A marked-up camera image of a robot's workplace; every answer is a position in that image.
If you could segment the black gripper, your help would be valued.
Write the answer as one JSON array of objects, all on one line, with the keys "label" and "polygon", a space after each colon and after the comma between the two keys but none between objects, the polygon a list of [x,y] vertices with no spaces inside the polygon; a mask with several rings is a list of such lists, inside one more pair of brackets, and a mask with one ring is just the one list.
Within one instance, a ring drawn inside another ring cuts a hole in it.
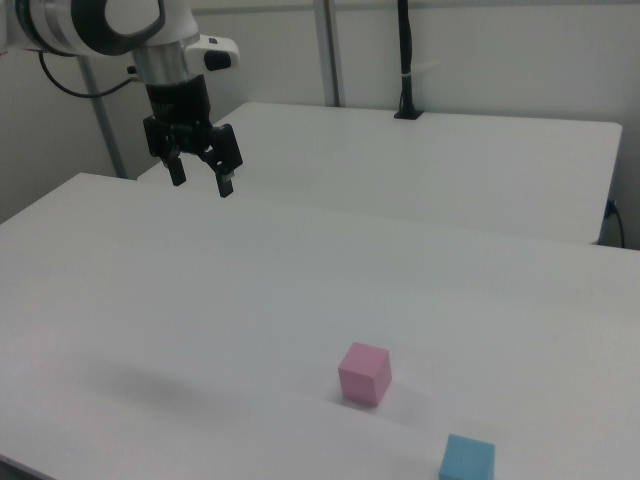
[{"label": "black gripper", "polygon": [[232,178],[243,159],[233,127],[213,127],[211,123],[204,76],[145,88],[152,108],[152,114],[143,120],[148,150],[152,157],[161,159],[172,185],[186,182],[180,154],[189,153],[199,156],[214,172],[220,197],[231,195]]}]

